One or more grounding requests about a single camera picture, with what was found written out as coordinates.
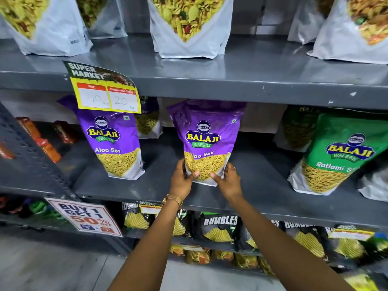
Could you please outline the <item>grey perforated shelf panel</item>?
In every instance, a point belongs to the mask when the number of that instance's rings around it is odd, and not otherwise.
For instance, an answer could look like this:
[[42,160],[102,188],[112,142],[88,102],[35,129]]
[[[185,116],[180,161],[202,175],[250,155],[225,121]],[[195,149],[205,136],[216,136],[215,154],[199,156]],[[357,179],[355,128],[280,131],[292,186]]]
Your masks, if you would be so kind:
[[0,157],[0,194],[80,200],[65,174],[1,102],[0,143],[14,156]]

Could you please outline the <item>purple snack packet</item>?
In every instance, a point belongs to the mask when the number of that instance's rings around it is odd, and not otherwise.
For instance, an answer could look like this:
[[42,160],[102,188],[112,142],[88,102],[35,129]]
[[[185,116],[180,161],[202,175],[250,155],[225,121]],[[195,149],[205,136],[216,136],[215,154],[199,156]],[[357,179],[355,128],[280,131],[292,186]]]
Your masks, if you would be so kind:
[[210,173],[223,178],[246,106],[246,102],[187,99],[166,108],[183,142],[187,174],[200,173],[194,182],[216,187]]
[[141,114],[135,114],[139,139],[157,139],[162,135],[160,109],[156,97],[140,96]]
[[74,112],[108,176],[137,180],[145,173],[134,114],[80,109],[72,95],[57,102]]

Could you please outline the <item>white promotion sign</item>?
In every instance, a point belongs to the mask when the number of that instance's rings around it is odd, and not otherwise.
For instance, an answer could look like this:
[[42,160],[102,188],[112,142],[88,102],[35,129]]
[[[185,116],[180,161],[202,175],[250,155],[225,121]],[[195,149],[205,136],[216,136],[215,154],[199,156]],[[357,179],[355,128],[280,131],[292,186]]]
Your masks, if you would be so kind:
[[52,197],[45,200],[80,232],[123,237],[121,228],[104,205]]

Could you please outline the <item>person's right hand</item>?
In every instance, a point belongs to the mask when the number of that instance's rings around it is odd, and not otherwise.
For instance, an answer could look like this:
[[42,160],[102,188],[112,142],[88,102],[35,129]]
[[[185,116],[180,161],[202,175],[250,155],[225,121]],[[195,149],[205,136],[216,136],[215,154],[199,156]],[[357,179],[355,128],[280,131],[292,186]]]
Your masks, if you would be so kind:
[[222,195],[231,206],[243,199],[243,192],[240,184],[240,176],[232,163],[227,163],[224,170],[222,184],[218,184]]

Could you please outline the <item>yellow shelf price tag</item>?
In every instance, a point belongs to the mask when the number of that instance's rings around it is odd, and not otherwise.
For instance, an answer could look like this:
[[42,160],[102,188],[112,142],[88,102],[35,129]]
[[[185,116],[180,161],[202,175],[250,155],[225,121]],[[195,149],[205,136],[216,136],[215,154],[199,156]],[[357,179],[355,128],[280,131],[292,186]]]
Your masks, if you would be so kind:
[[141,114],[138,89],[124,74],[94,65],[63,61],[78,108]]

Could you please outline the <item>orange snack packet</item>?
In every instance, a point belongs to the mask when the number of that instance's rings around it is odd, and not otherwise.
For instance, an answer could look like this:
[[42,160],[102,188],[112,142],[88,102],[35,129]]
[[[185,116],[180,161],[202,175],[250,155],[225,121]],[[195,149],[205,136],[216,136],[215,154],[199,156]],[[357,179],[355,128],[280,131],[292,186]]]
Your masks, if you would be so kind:
[[0,142],[0,156],[3,159],[15,159],[14,154]]
[[63,143],[75,144],[78,141],[76,130],[68,122],[55,121],[53,127]]
[[61,154],[47,139],[33,137],[33,140],[43,150],[43,152],[46,153],[53,163],[58,163],[61,160]]
[[41,133],[29,117],[16,117],[17,122],[32,138],[41,138]]

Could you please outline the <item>yellow snack packet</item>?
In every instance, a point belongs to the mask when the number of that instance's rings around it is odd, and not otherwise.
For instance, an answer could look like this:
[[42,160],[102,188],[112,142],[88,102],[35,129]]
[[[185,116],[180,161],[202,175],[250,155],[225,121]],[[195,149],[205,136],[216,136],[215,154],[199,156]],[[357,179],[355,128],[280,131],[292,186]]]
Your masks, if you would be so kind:
[[379,291],[377,284],[368,274],[356,274],[344,277],[356,291]]

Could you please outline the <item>person's left forearm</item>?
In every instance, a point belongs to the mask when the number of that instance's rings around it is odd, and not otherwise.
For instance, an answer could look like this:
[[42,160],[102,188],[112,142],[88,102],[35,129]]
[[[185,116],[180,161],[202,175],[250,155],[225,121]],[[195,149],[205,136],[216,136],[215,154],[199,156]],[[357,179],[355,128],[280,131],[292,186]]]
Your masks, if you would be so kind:
[[176,198],[166,196],[155,221],[128,255],[107,291],[160,291],[181,205]]

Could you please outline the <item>person's left hand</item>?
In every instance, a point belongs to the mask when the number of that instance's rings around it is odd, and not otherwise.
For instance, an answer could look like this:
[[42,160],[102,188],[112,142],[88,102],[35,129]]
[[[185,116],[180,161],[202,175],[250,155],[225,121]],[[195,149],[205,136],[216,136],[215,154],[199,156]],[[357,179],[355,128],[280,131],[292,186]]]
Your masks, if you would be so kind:
[[179,202],[183,202],[191,191],[192,182],[185,180],[185,172],[185,159],[182,158],[178,161],[172,175],[171,186],[168,192],[169,197],[176,198]]

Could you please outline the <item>small yellow price label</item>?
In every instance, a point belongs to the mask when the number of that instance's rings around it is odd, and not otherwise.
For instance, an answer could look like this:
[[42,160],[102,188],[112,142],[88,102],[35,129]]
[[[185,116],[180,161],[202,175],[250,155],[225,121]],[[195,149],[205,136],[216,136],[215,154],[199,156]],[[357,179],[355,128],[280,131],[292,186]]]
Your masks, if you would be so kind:
[[139,205],[139,208],[142,214],[156,215],[156,216],[159,214],[161,210],[161,206],[158,206],[158,205]]
[[367,241],[375,234],[375,232],[358,229],[337,229],[325,227],[325,230],[328,238],[330,239],[353,239]]

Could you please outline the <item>person's right forearm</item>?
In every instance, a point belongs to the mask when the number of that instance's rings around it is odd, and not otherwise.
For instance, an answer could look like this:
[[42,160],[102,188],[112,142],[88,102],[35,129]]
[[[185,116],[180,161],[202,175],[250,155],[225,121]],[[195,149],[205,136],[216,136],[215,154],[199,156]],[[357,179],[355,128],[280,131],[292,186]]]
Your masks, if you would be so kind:
[[228,201],[287,291],[355,291],[342,276],[267,220],[241,194]]

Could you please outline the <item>grey snack packet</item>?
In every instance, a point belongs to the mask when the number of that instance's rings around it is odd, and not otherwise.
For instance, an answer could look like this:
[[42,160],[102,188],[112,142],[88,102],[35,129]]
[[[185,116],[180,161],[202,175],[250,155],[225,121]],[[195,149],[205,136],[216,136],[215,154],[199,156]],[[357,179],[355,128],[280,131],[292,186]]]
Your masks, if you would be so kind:
[[388,202],[388,166],[364,174],[357,190],[367,199]]

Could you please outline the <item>grey metal shelf unit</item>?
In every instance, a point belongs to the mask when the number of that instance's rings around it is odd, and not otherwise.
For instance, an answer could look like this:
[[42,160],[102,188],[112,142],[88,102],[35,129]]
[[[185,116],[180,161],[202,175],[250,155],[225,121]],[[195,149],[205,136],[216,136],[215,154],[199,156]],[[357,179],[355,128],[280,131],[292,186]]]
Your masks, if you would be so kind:
[[[126,74],[140,92],[164,98],[194,98],[266,104],[388,109],[388,68],[318,61],[282,38],[233,36],[226,55],[213,60],[162,59],[150,35],[95,40],[75,57],[25,56],[10,39],[0,40],[0,89],[71,93],[63,60]],[[175,131],[142,140],[146,173],[137,181],[104,175],[86,141],[75,144],[58,167],[82,201],[145,201],[160,204],[169,173],[183,153]],[[296,154],[280,151],[269,135],[243,132],[231,156],[252,205],[268,217],[316,225],[359,225],[388,232],[388,205],[362,197],[348,179],[328,197],[294,192],[286,180]]]

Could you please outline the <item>white mixed snack packet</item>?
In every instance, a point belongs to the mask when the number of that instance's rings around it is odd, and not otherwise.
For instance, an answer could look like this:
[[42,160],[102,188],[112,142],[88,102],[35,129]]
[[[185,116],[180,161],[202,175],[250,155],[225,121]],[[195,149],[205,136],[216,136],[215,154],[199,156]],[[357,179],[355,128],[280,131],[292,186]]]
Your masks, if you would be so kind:
[[76,0],[0,0],[0,19],[25,55],[73,57],[93,47]]
[[161,58],[224,55],[234,0],[147,0],[154,51]]
[[388,0],[335,0],[307,55],[388,65]]
[[302,45],[314,43],[335,0],[301,0],[294,15],[287,41]]
[[90,39],[127,37],[121,0],[76,0]]

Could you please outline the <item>green snack packet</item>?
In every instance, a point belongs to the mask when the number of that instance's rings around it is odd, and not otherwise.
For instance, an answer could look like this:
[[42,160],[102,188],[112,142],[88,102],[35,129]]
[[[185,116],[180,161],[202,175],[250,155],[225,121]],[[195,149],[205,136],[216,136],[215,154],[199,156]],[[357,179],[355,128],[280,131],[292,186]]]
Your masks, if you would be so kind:
[[288,181],[296,192],[330,195],[387,148],[387,114],[321,113],[312,141]]
[[317,107],[288,105],[274,136],[274,144],[280,149],[306,152],[320,113],[321,109]]

